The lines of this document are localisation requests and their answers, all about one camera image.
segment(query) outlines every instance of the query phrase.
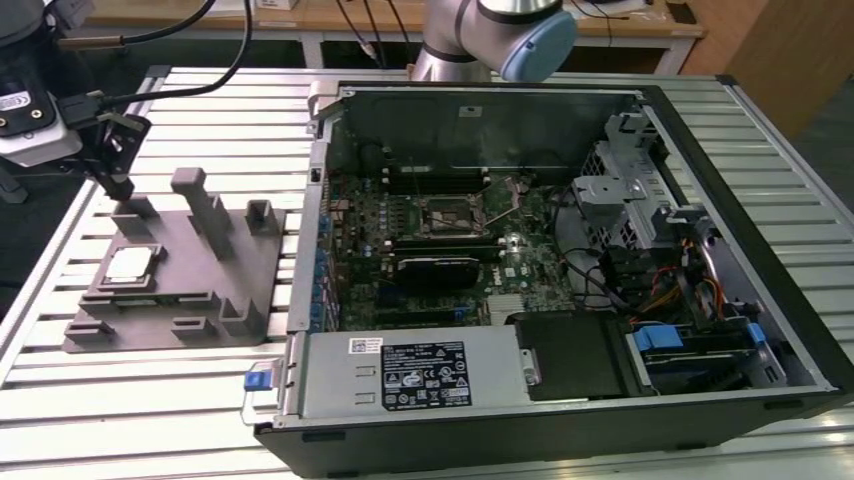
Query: red wire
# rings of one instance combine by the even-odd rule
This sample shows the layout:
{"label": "red wire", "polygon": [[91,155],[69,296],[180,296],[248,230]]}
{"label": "red wire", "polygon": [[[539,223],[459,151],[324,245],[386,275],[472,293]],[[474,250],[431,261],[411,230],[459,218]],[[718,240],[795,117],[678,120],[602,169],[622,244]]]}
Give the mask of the red wire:
{"label": "red wire", "polygon": [[655,272],[655,276],[652,277],[652,295],[655,295],[655,291],[658,290],[658,279],[662,276],[662,273],[675,270],[678,267],[662,267]]}

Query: motherboard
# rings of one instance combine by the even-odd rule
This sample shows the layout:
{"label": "motherboard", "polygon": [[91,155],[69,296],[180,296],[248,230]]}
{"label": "motherboard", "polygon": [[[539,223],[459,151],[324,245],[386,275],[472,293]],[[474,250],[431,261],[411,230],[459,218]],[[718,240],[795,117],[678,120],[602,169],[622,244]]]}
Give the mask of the motherboard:
{"label": "motherboard", "polygon": [[338,329],[500,325],[574,308],[554,186],[523,173],[332,175]]}

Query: table leg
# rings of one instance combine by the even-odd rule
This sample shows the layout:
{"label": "table leg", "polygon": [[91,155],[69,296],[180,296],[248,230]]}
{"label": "table leg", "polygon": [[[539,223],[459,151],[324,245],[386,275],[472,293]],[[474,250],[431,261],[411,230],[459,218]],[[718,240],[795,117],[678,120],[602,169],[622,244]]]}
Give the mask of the table leg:
{"label": "table leg", "polygon": [[679,75],[684,60],[688,58],[691,48],[694,47],[695,38],[675,38],[670,44],[670,48],[662,55],[662,60],[655,68],[656,75]]}
{"label": "table leg", "polygon": [[301,32],[299,36],[303,45],[303,57],[305,58],[305,68],[323,68],[323,34],[320,32]]}

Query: gray plastic stand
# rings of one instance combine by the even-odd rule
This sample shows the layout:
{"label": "gray plastic stand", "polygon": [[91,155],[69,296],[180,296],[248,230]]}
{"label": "gray plastic stand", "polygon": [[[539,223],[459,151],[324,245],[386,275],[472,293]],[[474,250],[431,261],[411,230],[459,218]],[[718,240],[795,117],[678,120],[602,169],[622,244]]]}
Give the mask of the gray plastic stand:
{"label": "gray plastic stand", "polygon": [[[116,207],[119,227],[81,310],[65,330],[69,353],[257,345],[267,336],[284,211],[265,200],[227,211],[205,174],[181,168],[172,190],[191,214],[157,212],[147,197]],[[109,277],[119,251],[148,249],[131,277]]]}

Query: cpu socket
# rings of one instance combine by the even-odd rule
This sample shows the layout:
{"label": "cpu socket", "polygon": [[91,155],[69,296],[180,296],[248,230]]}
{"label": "cpu socket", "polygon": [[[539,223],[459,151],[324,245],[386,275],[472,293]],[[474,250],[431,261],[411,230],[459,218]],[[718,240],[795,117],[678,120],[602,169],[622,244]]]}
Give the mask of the cpu socket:
{"label": "cpu socket", "polygon": [[474,198],[424,199],[420,208],[420,232],[424,237],[471,238],[483,235],[483,210]]}

